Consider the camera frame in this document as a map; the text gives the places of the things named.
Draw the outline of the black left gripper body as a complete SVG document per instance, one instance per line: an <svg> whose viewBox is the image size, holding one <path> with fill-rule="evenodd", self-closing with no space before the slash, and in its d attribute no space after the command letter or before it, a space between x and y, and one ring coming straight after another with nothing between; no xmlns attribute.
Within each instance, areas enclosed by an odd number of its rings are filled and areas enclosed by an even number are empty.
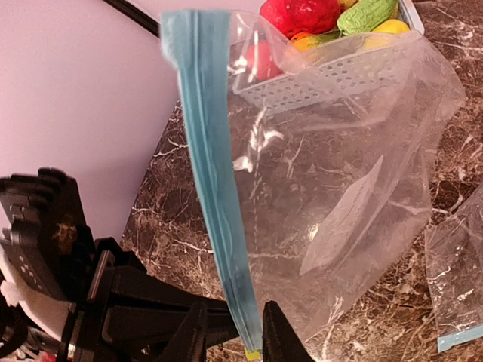
<svg viewBox="0 0 483 362"><path fill-rule="evenodd" d="M208 310L206 352L230 339L226 302L197 296L148 275L112 238L98 241L87 296L68 315L58 361L158 361L190 308Z"/></svg>

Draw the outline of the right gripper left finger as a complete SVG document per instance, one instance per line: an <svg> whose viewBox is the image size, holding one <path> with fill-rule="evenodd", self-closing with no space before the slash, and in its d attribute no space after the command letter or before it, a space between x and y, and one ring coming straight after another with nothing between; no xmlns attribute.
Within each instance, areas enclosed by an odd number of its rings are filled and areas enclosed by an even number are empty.
<svg viewBox="0 0 483 362"><path fill-rule="evenodd" d="M196 302L158 357L158 361L205 361L207 328L207 306L203 302Z"/></svg>

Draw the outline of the clear zip top bag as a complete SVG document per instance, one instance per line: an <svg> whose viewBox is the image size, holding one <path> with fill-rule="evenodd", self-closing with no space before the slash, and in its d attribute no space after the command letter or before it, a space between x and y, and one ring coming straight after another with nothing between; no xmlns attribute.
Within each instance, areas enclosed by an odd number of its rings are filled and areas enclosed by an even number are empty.
<svg viewBox="0 0 483 362"><path fill-rule="evenodd" d="M435 151L465 94L451 64L411 30L393 36L408 76L389 106L230 115L235 12L166 11L160 33L220 282L254 351L266 302L307 340L404 252L429 219Z"/></svg>

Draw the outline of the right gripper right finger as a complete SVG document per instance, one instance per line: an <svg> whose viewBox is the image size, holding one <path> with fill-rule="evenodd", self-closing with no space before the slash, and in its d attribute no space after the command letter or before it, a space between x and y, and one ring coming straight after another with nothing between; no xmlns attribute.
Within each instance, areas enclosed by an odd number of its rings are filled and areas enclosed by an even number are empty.
<svg viewBox="0 0 483 362"><path fill-rule="evenodd" d="M267 302L263 310L263 360L268 362L313 362L275 301Z"/></svg>

